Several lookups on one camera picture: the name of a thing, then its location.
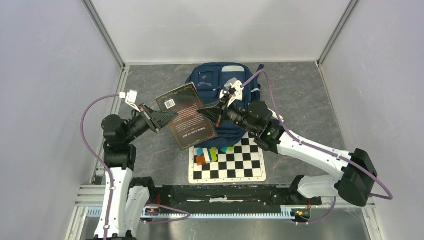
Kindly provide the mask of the black hardcover book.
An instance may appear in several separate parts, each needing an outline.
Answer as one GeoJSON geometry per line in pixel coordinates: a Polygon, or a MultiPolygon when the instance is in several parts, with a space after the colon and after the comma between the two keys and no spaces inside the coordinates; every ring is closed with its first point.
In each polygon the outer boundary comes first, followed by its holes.
{"type": "Polygon", "coordinates": [[[198,113],[204,104],[194,83],[164,93],[155,101],[161,111],[177,114],[168,127],[181,151],[218,137],[211,121],[198,113]]]}

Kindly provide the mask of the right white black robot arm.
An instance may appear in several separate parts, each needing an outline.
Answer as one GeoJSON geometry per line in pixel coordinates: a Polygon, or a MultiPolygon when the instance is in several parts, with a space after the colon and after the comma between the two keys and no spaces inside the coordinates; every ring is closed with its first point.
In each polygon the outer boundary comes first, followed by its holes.
{"type": "Polygon", "coordinates": [[[263,151],[289,156],[313,165],[327,174],[297,176],[289,189],[289,199],[302,204],[317,197],[340,197],[346,202],[364,207],[372,195],[378,173],[369,154],[362,149],[354,152],[331,148],[301,137],[276,123],[277,115],[265,102],[255,100],[247,109],[235,103],[228,105],[222,98],[198,110],[215,125],[230,123],[253,135],[263,151]]]}

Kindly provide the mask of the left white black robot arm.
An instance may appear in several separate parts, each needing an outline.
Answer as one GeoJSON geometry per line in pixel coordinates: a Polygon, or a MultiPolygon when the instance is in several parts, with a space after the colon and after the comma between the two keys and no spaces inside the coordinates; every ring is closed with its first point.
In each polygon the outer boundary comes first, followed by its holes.
{"type": "Polygon", "coordinates": [[[111,114],[101,123],[106,183],[95,240],[135,240],[145,205],[157,198],[151,177],[133,177],[137,148],[132,142],[147,131],[159,132],[177,113],[156,111],[145,104],[132,113],[129,120],[111,114]]]}

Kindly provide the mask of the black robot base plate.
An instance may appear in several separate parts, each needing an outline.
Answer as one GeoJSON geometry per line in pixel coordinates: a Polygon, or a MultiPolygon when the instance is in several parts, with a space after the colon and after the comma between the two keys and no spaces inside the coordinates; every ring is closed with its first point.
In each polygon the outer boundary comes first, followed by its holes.
{"type": "Polygon", "coordinates": [[[191,214],[277,214],[282,206],[320,206],[322,199],[308,200],[284,185],[156,185],[149,204],[191,214]]]}

